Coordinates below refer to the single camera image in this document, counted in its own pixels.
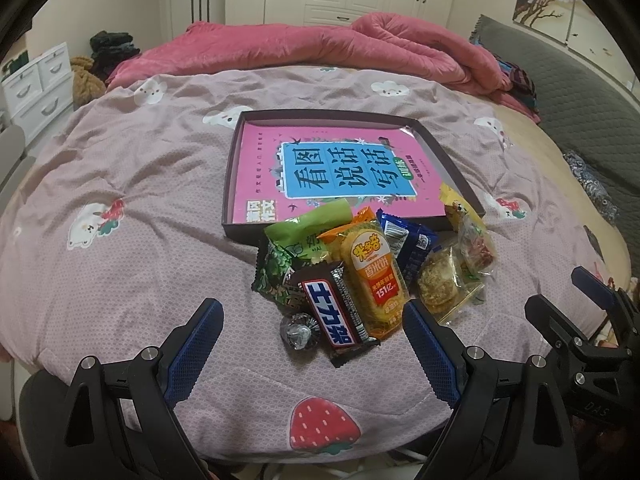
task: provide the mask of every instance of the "pink book cover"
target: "pink book cover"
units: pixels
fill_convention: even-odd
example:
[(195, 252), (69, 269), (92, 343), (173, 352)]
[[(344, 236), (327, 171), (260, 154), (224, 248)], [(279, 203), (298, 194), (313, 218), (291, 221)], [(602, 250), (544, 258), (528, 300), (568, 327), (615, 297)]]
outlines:
[(354, 212), (443, 216), (441, 183), (408, 128), (245, 123), (233, 223), (281, 222), (343, 197)]

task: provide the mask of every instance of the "drawer handle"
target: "drawer handle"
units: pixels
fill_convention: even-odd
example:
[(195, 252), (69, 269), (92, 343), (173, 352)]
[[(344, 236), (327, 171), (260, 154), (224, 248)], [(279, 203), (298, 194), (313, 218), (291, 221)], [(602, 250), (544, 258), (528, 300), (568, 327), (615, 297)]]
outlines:
[(25, 88), (23, 88), (22, 90), (20, 90), (16, 96), (18, 97), (18, 99), (22, 99), (25, 95), (27, 95), (29, 93), (29, 90), (31, 89), (31, 83), (29, 83), (27, 86), (25, 86)]
[(56, 111), (56, 108), (58, 108), (58, 101), (59, 101), (59, 100), (60, 100), (60, 98), (59, 98), (59, 97), (56, 97), (56, 100), (55, 100), (55, 101), (53, 101), (53, 104), (51, 105), (51, 108), (50, 108), (50, 109), (48, 109), (48, 107), (44, 107), (44, 108), (42, 109), (42, 114), (43, 114), (44, 116), (49, 116), (49, 115), (51, 115), (53, 112), (55, 112), (55, 111)]

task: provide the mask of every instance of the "snack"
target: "snack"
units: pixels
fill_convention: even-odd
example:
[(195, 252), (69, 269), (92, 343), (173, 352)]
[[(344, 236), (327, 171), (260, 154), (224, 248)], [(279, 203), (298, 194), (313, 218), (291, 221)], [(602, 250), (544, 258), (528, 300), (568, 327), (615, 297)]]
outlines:
[(424, 225), (415, 224), (378, 209), (378, 221), (407, 287), (418, 275), (420, 267), (433, 249), (438, 235)]
[(455, 190), (440, 186), (440, 201), (453, 230), (458, 233), (460, 253), (474, 275), (494, 273), (495, 247), (478, 213)]
[(347, 283), (369, 333), (378, 339), (389, 335), (402, 320), (409, 293), (371, 209), (364, 208), (351, 224), (318, 238), (327, 243), (332, 259), (348, 268)]
[(472, 274), (494, 273), (495, 248), (484, 223), (477, 224), (470, 215), (464, 215), (458, 228), (458, 245)]
[(459, 261), (457, 248), (449, 245), (427, 257), (417, 279), (420, 300), (441, 324), (473, 300), (484, 285)]
[(351, 207), (345, 199), (334, 200), (313, 211), (268, 226), (258, 245), (252, 290), (268, 300), (300, 309), (305, 297), (290, 284), (292, 273), (326, 259), (327, 248), (316, 235), (327, 228), (350, 222)]
[(294, 350), (309, 350), (320, 341), (320, 325), (309, 314), (294, 314), (280, 323), (280, 336)]
[(308, 299), (313, 316), (332, 347), (332, 364), (342, 366), (367, 348), (380, 344), (369, 336), (344, 282), (343, 262), (321, 262), (297, 270), (291, 283)]

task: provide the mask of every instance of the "drawer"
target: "drawer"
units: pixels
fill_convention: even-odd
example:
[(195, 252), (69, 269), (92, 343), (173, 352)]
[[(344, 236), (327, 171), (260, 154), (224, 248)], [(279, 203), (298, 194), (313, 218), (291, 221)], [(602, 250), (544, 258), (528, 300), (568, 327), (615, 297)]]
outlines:
[(6, 110), (13, 117), (38, 95), (42, 94), (38, 67), (27, 65), (2, 82)]
[(39, 99), (14, 116), (13, 122), (24, 130), (27, 144), (73, 102), (73, 81), (73, 74), (67, 74)]
[(37, 60), (42, 89), (46, 90), (58, 79), (71, 72), (66, 43), (45, 52)]
[(328, 9), (325, 7), (305, 7), (305, 23), (321, 23), (322, 25), (351, 25), (364, 12), (344, 9)]

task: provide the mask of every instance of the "dark clothing pile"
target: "dark clothing pile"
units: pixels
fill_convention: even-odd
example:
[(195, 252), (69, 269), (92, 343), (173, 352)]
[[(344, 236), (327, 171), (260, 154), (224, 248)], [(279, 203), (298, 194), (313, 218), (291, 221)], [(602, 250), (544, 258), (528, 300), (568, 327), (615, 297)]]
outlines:
[(111, 73), (124, 60), (140, 54), (140, 49), (133, 44), (133, 37), (126, 32), (98, 32), (89, 40), (94, 53), (94, 66), (91, 73), (106, 82)]
[[(484, 48), (478, 38), (474, 38), (472, 35), (471, 43), (480, 45)], [(500, 56), (494, 54), (495, 59), (500, 65), (500, 70), (509, 77), (513, 87), (509, 90), (509, 94), (515, 97), (518, 101), (524, 104), (534, 114), (538, 114), (538, 96), (536, 95), (536, 86), (533, 81), (527, 75), (527, 73), (517, 66), (515, 63), (505, 61)]]

